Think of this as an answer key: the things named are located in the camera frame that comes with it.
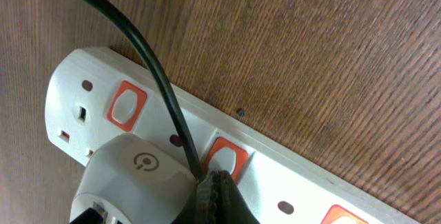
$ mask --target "wooden floor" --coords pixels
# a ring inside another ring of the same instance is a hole
[[[173,83],[441,223],[441,0],[110,1]],[[83,167],[49,142],[45,93],[68,53],[96,45],[140,62],[80,0],[0,0],[0,223],[68,221]]]

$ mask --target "wooden surface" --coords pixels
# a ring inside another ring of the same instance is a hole
[[[441,223],[441,0],[110,1],[173,83]],[[46,136],[50,75],[86,46],[140,61],[80,0],[0,0],[0,11],[0,223],[66,223],[83,168]]]

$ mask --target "black cable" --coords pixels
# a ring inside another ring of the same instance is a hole
[[[108,0],[84,0],[99,12],[104,14],[119,30],[127,37],[134,49],[138,52],[139,56],[143,60],[144,64],[152,73],[159,91],[161,92],[164,102],[167,106],[168,112],[172,116],[172,120],[179,137],[181,138],[185,155],[188,160],[190,171],[198,182],[203,180],[203,171],[201,162],[194,147],[192,135],[185,122],[181,108],[179,107],[176,96],[174,95],[172,86],[164,72],[161,64],[159,63],[153,50],[141,35],[141,33],[135,28],[132,22],[124,16],[115,6],[113,6]]]

